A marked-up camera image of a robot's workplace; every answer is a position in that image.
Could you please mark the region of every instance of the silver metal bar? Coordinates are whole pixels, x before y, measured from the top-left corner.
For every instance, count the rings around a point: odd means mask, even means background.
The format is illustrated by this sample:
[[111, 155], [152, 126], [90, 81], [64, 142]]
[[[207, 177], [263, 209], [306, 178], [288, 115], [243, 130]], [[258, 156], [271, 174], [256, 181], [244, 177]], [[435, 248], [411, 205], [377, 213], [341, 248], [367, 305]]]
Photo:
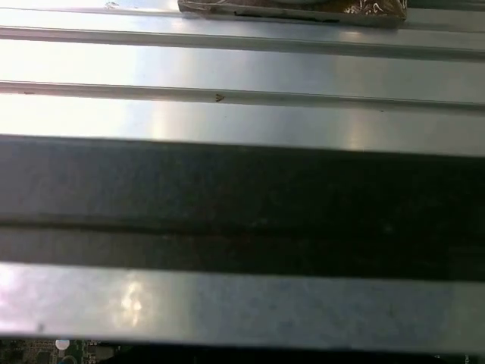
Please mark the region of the silver metal bar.
[[0, 41], [0, 80], [483, 103], [485, 64]]
[[0, 332], [29, 336], [476, 352], [483, 305], [475, 283], [0, 263]]
[[0, 95], [3, 134], [485, 156], [481, 113]]
[[[470, 27], [483, 30], [485, 13], [444, 11], [450, 29]], [[285, 22], [234, 21], [186, 19], [183, 17], [153, 16], [153, 14], [85, 14], [63, 11], [31, 11], [0, 9], [0, 36], [29, 36], [42, 40], [65, 38], [79, 42], [128, 42], [170, 45], [177, 39], [181, 46], [197, 46], [205, 39], [216, 47], [224, 39], [231, 39], [237, 47], [241, 41], [284, 42], [320, 46], [324, 52], [329, 45], [380, 46], [392, 49], [400, 47], [418, 49], [455, 49], [485, 51], [482, 33], [453, 34], [438, 32], [442, 21], [434, 18], [431, 29], [414, 29], [431, 17], [429, 11], [414, 10], [413, 27], [401, 30], [379, 30], [364, 27], [326, 27], [321, 24], [289, 24]]]

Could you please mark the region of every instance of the small mark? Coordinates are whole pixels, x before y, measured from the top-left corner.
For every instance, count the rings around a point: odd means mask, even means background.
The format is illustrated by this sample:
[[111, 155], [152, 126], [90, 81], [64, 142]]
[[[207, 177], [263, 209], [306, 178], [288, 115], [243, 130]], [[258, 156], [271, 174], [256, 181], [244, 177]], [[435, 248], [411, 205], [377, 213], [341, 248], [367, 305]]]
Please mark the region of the small mark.
[[387, 311], [387, 314], [389, 315], [389, 317], [393, 319], [396, 317], [396, 311], [392, 305], [389, 306], [389, 310]]
[[117, 7], [119, 7], [120, 5], [117, 3], [117, 2], [107, 2], [105, 4], [105, 8], [106, 9], [115, 9]]

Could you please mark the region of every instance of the metal sheet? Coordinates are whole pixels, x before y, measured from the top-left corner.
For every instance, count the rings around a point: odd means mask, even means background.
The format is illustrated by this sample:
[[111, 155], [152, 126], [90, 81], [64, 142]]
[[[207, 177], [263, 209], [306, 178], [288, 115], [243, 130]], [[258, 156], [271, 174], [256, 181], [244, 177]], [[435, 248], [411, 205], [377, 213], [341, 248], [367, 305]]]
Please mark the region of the metal sheet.
[[483, 116], [470, 111], [20, 95], [0, 106], [10, 135], [485, 156]]
[[483, 284], [8, 263], [0, 264], [0, 277], [4, 333], [270, 347], [483, 349]]
[[15, 40], [0, 47], [0, 80], [10, 81], [463, 103], [483, 103], [485, 85], [481, 63]]
[[[376, 31], [117, 3], [0, 0], [43, 9], [0, 10], [0, 133], [485, 155], [482, 12]], [[484, 300], [480, 283], [0, 264], [4, 335], [478, 352]]]
[[181, 46], [197, 46], [204, 37], [210, 37], [213, 47], [224, 45], [224, 39], [231, 39], [232, 48], [249, 47], [254, 41], [283, 42], [294, 49], [301, 46], [319, 46], [325, 52], [329, 46], [343, 47], [380, 46], [392, 50], [398, 47], [421, 49], [485, 50], [483, 34], [444, 33], [436, 30], [483, 29], [485, 15], [482, 13], [463, 14], [460, 11], [443, 11], [433, 17], [427, 10], [412, 10], [413, 18], [408, 27], [401, 30], [382, 30], [358, 27], [327, 27], [322, 32], [320, 24], [290, 24], [288, 22], [234, 21], [205, 19], [186, 19], [174, 16], [151, 16], [149, 14], [92, 14], [65, 11], [28, 11], [0, 9], [0, 35], [25, 34], [32, 38], [66, 38], [81, 42], [103, 40], [105, 42], [129, 42], [159, 44], [161, 46], [179, 42]]

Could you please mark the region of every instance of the metallic packaging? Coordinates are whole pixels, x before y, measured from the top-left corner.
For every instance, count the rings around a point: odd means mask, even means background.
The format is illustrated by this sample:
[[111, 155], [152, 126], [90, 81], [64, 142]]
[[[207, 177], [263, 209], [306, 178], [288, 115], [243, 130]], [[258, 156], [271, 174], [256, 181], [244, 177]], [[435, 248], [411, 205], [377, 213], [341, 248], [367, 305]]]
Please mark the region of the metallic packaging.
[[407, 0], [179, 0], [181, 11], [396, 27]]

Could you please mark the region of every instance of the black strip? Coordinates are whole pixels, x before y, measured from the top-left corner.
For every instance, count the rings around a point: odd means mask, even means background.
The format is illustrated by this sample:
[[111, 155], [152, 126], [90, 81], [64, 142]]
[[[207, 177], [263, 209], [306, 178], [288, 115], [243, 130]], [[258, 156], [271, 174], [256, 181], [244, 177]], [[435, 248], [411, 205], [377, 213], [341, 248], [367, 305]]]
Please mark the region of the black strip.
[[5, 261], [485, 279], [482, 158], [2, 137], [0, 168]]

